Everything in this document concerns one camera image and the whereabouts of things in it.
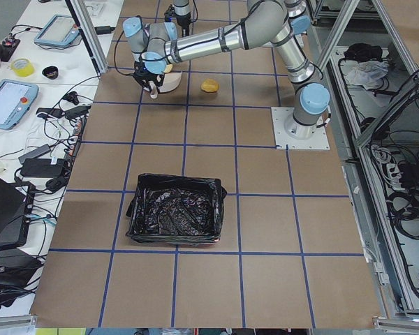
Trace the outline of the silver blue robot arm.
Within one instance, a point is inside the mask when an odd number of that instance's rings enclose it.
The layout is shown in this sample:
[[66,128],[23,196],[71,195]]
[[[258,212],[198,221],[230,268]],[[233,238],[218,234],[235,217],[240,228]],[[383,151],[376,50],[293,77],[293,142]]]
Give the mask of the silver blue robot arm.
[[152,98],[177,88],[177,83],[165,82],[169,65],[270,43],[295,90],[294,109],[284,122],[291,137],[312,137],[330,102],[330,93],[321,84],[321,69],[310,62],[294,36],[285,1],[248,1],[247,15],[239,22],[194,35],[183,29],[179,36],[173,22],[143,24],[139,16],[124,20],[122,29],[134,58],[131,77]]
[[179,25],[182,37],[189,35],[191,20],[191,8],[189,0],[173,0],[164,13],[165,22],[175,19]]

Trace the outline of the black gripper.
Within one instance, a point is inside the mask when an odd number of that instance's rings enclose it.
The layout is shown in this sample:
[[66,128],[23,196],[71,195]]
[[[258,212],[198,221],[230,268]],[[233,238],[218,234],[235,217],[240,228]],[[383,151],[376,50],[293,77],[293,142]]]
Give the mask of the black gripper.
[[141,87],[155,87],[163,85],[163,75],[154,74],[147,70],[143,62],[134,62],[132,77]]
[[181,28],[182,36],[188,36],[192,23],[190,5],[170,4],[164,13],[164,20],[165,22],[172,22],[173,19],[176,19]]

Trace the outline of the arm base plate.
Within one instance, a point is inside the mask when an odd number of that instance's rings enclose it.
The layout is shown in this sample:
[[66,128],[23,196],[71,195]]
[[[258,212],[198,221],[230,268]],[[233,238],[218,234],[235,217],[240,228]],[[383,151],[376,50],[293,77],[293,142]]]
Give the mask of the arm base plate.
[[302,126],[293,118],[293,107],[271,107],[274,142],[277,149],[329,151],[323,117],[312,126]]

